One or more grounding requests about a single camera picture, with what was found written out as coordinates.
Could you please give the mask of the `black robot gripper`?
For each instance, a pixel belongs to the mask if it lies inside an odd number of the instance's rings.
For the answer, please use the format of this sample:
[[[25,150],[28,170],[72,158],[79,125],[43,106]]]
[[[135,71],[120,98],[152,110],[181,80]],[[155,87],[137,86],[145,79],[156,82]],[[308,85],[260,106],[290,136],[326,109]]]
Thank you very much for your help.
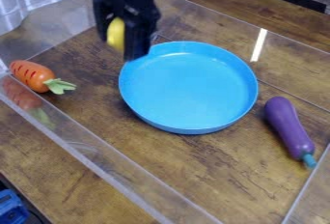
[[[124,60],[132,61],[148,54],[160,12],[155,0],[92,0],[96,31],[104,42],[113,13],[124,8],[129,8],[124,12]]]

